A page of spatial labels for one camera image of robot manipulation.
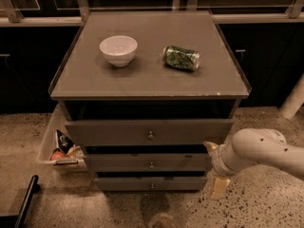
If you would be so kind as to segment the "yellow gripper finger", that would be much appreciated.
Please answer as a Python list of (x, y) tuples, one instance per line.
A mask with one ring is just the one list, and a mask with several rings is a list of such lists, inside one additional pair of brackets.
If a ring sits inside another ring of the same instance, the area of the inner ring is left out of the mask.
[(206, 147), (206, 149), (207, 149), (208, 152), (213, 152), (213, 151), (215, 151), (219, 147), (218, 144), (216, 144), (214, 142), (208, 142), (208, 141), (205, 141), (203, 143), (203, 145)]
[(230, 184), (230, 181), (231, 179), (227, 177), (214, 176), (211, 198), (213, 200), (221, 199), (224, 196), (226, 189)]

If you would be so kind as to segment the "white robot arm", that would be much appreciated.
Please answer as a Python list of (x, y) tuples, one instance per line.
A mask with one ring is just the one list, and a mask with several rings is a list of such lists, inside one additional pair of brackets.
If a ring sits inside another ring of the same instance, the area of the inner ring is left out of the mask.
[(230, 179), (242, 170), (263, 164), (304, 180), (304, 148), (287, 144), (274, 129), (245, 128), (229, 144), (203, 143), (214, 169), (211, 198), (223, 197)]

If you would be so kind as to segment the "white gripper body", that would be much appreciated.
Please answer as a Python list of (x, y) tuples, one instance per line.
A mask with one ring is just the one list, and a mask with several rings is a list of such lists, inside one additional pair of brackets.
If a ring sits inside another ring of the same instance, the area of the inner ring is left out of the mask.
[(238, 156), (230, 144), (216, 145), (211, 152), (211, 159), (214, 170), (220, 176), (231, 177), (238, 172)]

